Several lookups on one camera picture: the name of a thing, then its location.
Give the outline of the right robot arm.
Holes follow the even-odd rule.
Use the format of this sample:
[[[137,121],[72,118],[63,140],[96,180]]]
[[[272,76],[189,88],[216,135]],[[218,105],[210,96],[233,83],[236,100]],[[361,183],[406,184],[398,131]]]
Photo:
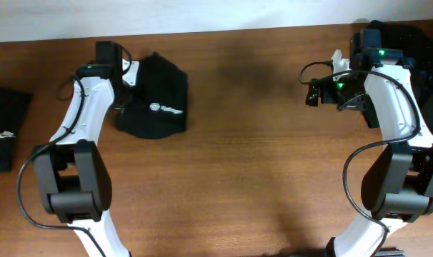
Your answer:
[[[364,175],[361,203],[327,256],[395,256],[386,239],[433,212],[433,41],[421,29],[373,21],[355,33],[349,56],[335,51],[331,74],[308,82],[306,103],[362,113],[382,153]]]

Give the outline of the black t-shirt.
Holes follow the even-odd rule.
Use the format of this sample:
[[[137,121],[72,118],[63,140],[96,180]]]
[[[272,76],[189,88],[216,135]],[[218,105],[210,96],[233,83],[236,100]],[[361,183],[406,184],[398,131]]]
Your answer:
[[[155,52],[140,61],[136,86],[115,120],[118,130],[144,139],[186,131],[188,76]]]

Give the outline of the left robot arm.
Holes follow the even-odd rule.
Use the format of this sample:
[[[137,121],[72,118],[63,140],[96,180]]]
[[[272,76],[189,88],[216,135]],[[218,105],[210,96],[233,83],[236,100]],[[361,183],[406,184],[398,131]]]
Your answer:
[[[113,41],[98,41],[95,49],[95,59],[71,75],[74,92],[60,127],[25,162],[34,168],[42,206],[59,224],[20,210],[37,228],[73,231],[89,256],[130,256],[110,214],[112,183],[97,144],[106,113],[135,83],[139,62],[125,59],[126,49]]]

